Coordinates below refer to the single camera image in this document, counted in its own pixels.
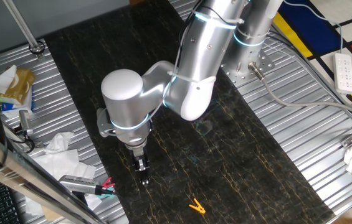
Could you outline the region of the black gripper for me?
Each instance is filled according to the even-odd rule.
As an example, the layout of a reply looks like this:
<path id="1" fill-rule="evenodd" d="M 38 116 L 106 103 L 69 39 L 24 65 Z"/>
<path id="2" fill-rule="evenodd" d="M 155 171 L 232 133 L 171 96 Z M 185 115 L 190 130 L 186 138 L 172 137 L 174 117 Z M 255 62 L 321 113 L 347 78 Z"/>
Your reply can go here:
<path id="1" fill-rule="evenodd" d="M 150 182 L 149 176 L 149 159 L 146 154 L 140 154 L 136 156 L 132 154 L 133 166 L 136 172 L 139 172 L 139 178 L 142 185 L 148 185 Z"/>

